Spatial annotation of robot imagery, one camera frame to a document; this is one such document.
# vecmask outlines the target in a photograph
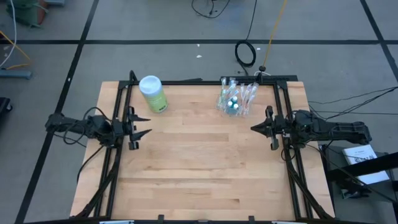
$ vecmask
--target black cable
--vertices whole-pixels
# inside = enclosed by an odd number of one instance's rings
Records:
[[[99,109],[99,108],[96,107],[96,106],[93,106],[92,108],[88,109],[88,110],[86,111],[85,115],[83,116],[83,119],[86,119],[86,116],[88,115],[88,113],[89,113],[90,111],[92,111],[93,109],[97,109],[97,110],[102,114],[102,116],[105,117],[106,120],[111,121],[111,120],[105,115],[104,111],[102,111],[101,109]]]
[[[329,146],[330,146],[330,144],[333,142],[333,140],[331,140],[330,142],[329,142],[329,144],[327,144],[326,145],[326,148],[327,149],[329,149]]]
[[[293,156],[290,158],[290,160],[287,160],[286,158],[283,157],[283,154],[284,154],[284,152],[285,152],[285,149],[284,149],[284,148],[280,151],[280,157],[282,158],[283,161],[285,161],[285,162],[290,162],[291,160],[294,159],[294,157],[296,157],[296,150],[293,149],[293,151],[294,151],[294,154],[293,154]]]
[[[250,32],[251,32],[251,27],[252,27],[252,25],[253,25],[254,15],[255,15],[255,13],[256,13],[256,7],[257,7],[257,0],[256,0],[255,3],[254,3],[254,9],[253,9],[253,14],[252,14],[252,16],[251,16],[251,22],[250,22],[250,28],[249,28],[248,36],[247,36],[244,40],[238,41],[238,42],[236,43],[236,45],[235,45],[235,57],[236,57],[236,60],[238,61],[238,63],[239,63],[240,66],[242,67],[242,69],[244,70],[244,73],[245,73],[246,76],[248,76],[249,74],[248,74],[248,71],[245,69],[245,67],[251,68],[251,67],[254,65],[254,63],[256,62],[256,56],[257,56],[257,55],[256,55],[256,50],[254,49],[253,45],[251,45],[251,44],[248,42],[248,38],[249,38]],[[243,62],[243,61],[239,58],[239,55],[238,55],[238,47],[239,47],[239,45],[241,45],[241,44],[247,45],[247,46],[249,47],[249,49],[250,49],[252,55],[253,55],[253,59],[252,59],[252,61],[251,61],[250,63],[245,63],[245,62]]]
[[[358,156],[347,156],[346,154],[340,153],[340,152],[338,152],[338,151],[332,149],[331,147],[327,147],[327,149],[328,149],[328,150],[331,150],[332,152],[336,153],[337,155],[341,155],[341,156],[345,156],[345,157],[350,157],[350,158],[364,159],[364,158],[358,157]]]
[[[394,189],[394,181],[392,181],[392,177],[393,177],[393,176],[392,176],[391,169],[389,169],[388,172],[390,173],[390,177],[391,177],[391,188]],[[394,191],[394,196],[395,196],[395,198],[396,198],[396,201],[398,201],[396,191]]]
[[[67,137],[67,134],[68,134],[69,130],[71,130],[71,129],[74,128],[75,126],[80,126],[80,127],[81,127],[81,134],[80,134],[80,136],[79,136],[77,139],[68,138],[68,137]],[[72,125],[70,125],[69,127],[67,127],[67,129],[66,129],[65,132],[63,133],[62,139],[63,139],[63,141],[64,141],[65,144],[73,145],[73,144],[76,144],[79,140],[82,139],[82,137],[85,135],[84,133],[85,133],[85,127],[84,127],[82,124],[80,124],[79,122],[76,122],[76,123],[73,123]]]
[[[354,111],[354,110],[356,110],[356,109],[358,109],[358,108],[360,108],[360,107],[362,107],[362,106],[364,106],[364,105],[366,105],[366,104],[368,104],[368,103],[370,103],[370,102],[372,102],[372,101],[378,99],[379,97],[382,97],[382,96],[384,96],[385,94],[390,93],[390,92],[396,90],[397,88],[398,88],[398,87],[390,88],[388,91],[386,91],[386,92],[384,92],[384,93],[382,93],[382,94],[380,94],[380,95],[377,95],[377,96],[375,96],[375,97],[373,97],[373,98],[371,98],[371,99],[368,99],[368,100],[366,100],[364,103],[360,103],[360,104],[358,104],[358,105],[354,105],[354,106],[352,106],[352,107],[350,107],[350,108],[348,108],[348,109],[342,111],[342,112],[339,113],[339,114],[336,114],[336,115],[327,117],[326,120],[328,120],[328,119],[330,119],[330,118],[335,118],[335,117],[337,117],[337,116],[344,115],[344,114],[349,113],[349,112],[352,112],[352,111]]]
[[[334,162],[330,161],[330,160],[327,158],[327,156],[324,154],[324,152],[322,152],[322,150],[319,150],[319,149],[317,149],[316,147],[313,147],[313,146],[311,146],[311,145],[309,145],[309,144],[306,144],[306,146],[310,146],[310,147],[316,149],[316,150],[321,154],[321,156],[322,156],[323,158],[325,158],[325,160],[326,160],[327,162],[329,162],[330,164],[333,164],[337,169],[339,169],[340,171],[342,171],[343,173],[345,173],[345,174],[346,174],[348,177],[350,177],[351,179],[353,179],[353,180],[355,180],[355,181],[358,181],[359,183],[363,184],[367,189],[369,189],[369,190],[373,191],[374,193],[380,195],[381,197],[385,198],[386,200],[388,200],[388,201],[390,201],[390,202],[393,202],[393,203],[397,203],[396,200],[394,200],[394,199],[388,197],[387,195],[384,195],[384,194],[380,193],[379,191],[377,191],[377,190],[375,190],[374,188],[370,187],[368,184],[366,184],[366,183],[363,182],[362,180],[357,179],[356,177],[354,177],[353,175],[351,175],[349,172],[345,171],[343,168],[341,168],[341,167],[339,167],[338,165],[336,165]]]
[[[309,105],[309,107],[311,109],[311,112],[316,114],[319,118],[326,119],[326,118],[322,117],[311,105]]]
[[[304,114],[305,116],[307,116],[308,118],[312,118],[312,116],[314,116],[313,113],[310,113],[310,115],[308,115],[308,114],[306,114],[306,113],[304,113],[304,112],[302,112],[302,111],[300,111],[300,110],[293,110],[292,112],[288,113],[288,114],[285,116],[285,119],[287,119],[287,117],[289,117],[289,121],[292,122],[293,117],[290,116],[290,115],[295,115],[296,113],[302,113],[302,114]]]
[[[376,91],[372,91],[372,92],[369,92],[369,93],[363,93],[363,94],[360,94],[360,95],[351,96],[351,97],[343,98],[343,99],[339,99],[339,100],[333,100],[333,101],[329,101],[329,102],[323,102],[322,103],[322,102],[317,102],[317,101],[309,101],[309,103],[318,103],[318,104],[321,104],[321,105],[325,105],[325,104],[329,104],[329,103],[336,103],[336,102],[343,101],[343,100],[350,100],[350,99],[357,98],[357,97],[360,97],[360,96],[366,96],[366,95],[369,95],[371,93],[377,93],[377,92],[384,91],[384,90],[390,90],[392,88],[398,88],[398,86],[385,88],[383,90],[376,90]]]
[[[53,135],[56,136],[56,137],[60,137],[60,138],[63,139],[63,136],[61,136],[61,135],[58,135],[58,134],[53,134]],[[72,139],[72,138],[69,138],[69,137],[65,137],[65,139],[69,139],[69,140],[72,140],[72,141],[76,141],[76,139]],[[79,145],[81,145],[81,146],[83,146],[83,147],[87,147],[86,145],[84,145],[83,143],[81,143],[81,142],[79,142],[79,141],[77,141],[76,143],[79,144]]]
[[[342,111],[315,111],[317,113],[342,113]],[[398,113],[348,112],[349,114],[398,115]]]
[[[81,173],[81,171],[83,170],[84,166],[87,165],[87,162],[90,161],[92,158],[94,158],[94,156],[97,155],[97,154],[100,152],[100,150],[101,150],[102,148],[104,148],[104,146],[101,146],[99,149],[97,149],[97,151],[95,151],[95,152],[83,163],[83,165],[81,165],[81,167],[80,167],[80,169],[79,169],[79,171],[78,171],[78,173],[77,173],[77,180],[76,180],[76,182],[79,182],[80,173]]]
[[[192,9],[199,15],[199,16],[203,16],[203,17],[205,17],[205,18],[208,18],[208,19],[215,19],[215,18],[217,18],[217,17],[219,17],[223,12],[224,12],[224,10],[225,10],[225,8],[227,7],[227,5],[229,4],[229,2],[230,2],[230,0],[228,0],[227,2],[226,2],[226,4],[225,4],[225,6],[224,6],[224,8],[223,8],[223,10],[221,10],[221,12],[217,15],[217,16],[206,16],[206,15],[203,15],[202,13],[200,13],[200,12],[198,12],[196,9],[195,9],[195,7],[193,7],[193,2],[194,2],[195,0],[192,0],[192,2],[191,2],[191,7],[192,7]],[[214,2],[213,2],[214,0],[211,0],[211,3],[213,4],[213,6],[211,7],[211,14],[213,13],[213,9],[214,9]]]

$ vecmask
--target gray floor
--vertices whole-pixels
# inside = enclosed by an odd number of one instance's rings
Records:
[[[42,29],[17,26],[20,39],[78,40],[92,0],[69,0],[65,7],[51,7]],[[220,9],[224,0],[216,1]],[[396,0],[367,0],[386,40],[398,39]],[[190,1],[100,0],[88,40],[242,39],[245,38],[254,1],[231,0],[217,19],[198,17]],[[268,39],[282,1],[259,1],[250,39]],[[13,36],[12,20],[0,3],[0,30]],[[276,39],[376,40],[360,1],[289,0]],[[0,46],[3,58],[4,45]],[[0,129],[0,217],[13,223],[43,145],[44,123],[57,104],[76,45],[21,45],[32,58],[31,80],[0,79],[0,96],[11,98],[14,111]],[[266,45],[255,45],[260,66]],[[389,45],[398,58],[398,45]],[[242,49],[243,58],[249,52]],[[15,52],[7,65],[25,59]],[[63,108],[79,118],[96,104],[101,82],[126,79],[133,69],[138,78],[157,75],[163,80],[202,77],[217,80],[237,75],[241,67],[234,44],[85,45]],[[273,75],[297,75],[309,100],[328,101],[367,91],[397,86],[380,45],[282,45],[275,44],[267,62]],[[359,112],[398,112],[397,93],[390,93],[360,108]],[[314,105],[318,110],[341,111],[364,99],[336,105]],[[372,146],[396,152],[396,116],[347,114],[335,121],[364,121],[373,136]],[[84,149],[53,139],[50,152],[30,205],[26,222],[67,218],[76,187],[76,173]],[[395,223],[387,202],[341,200],[335,195],[336,215],[342,220]]]

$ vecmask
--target wooden table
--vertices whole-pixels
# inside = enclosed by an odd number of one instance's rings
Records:
[[[117,86],[118,82],[104,82],[101,87],[97,107],[108,117]],[[308,110],[303,83],[288,82],[288,87],[292,109]],[[124,141],[112,219],[155,220],[159,214],[166,220],[248,220],[250,215],[256,220],[295,219],[287,169],[280,158],[282,146],[272,151],[270,139],[250,130],[265,120],[267,105],[276,113],[273,87],[259,87],[246,118],[215,109],[220,89],[164,86],[169,107],[154,114],[138,87],[133,87],[131,105],[140,117],[151,119],[137,122],[137,129],[153,131],[142,138],[139,150],[130,151],[128,138]],[[98,146],[96,140],[89,140],[85,159]],[[319,153],[307,147],[302,149],[302,159],[308,189],[334,216]],[[71,215],[80,212],[97,190],[103,160],[104,151],[83,169]],[[297,191],[305,217],[302,194]],[[107,199],[106,192],[103,214]]]

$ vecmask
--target green container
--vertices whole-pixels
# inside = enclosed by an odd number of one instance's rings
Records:
[[[167,99],[164,95],[162,83],[159,78],[153,75],[144,77],[139,82],[139,90],[146,99],[150,110],[154,113],[160,113],[167,108]]]

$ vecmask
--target white paper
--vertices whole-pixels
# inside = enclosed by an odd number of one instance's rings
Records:
[[[359,162],[362,162],[362,161],[365,161],[368,159],[377,158],[371,145],[358,146],[358,147],[344,149],[343,154],[346,155],[345,158],[346,158],[348,164],[350,164],[350,165],[357,164]],[[365,184],[373,184],[373,183],[377,183],[377,182],[389,179],[386,171],[380,171],[380,172],[377,172],[374,174],[366,174],[366,175],[359,176],[357,178],[360,181],[364,182]]]

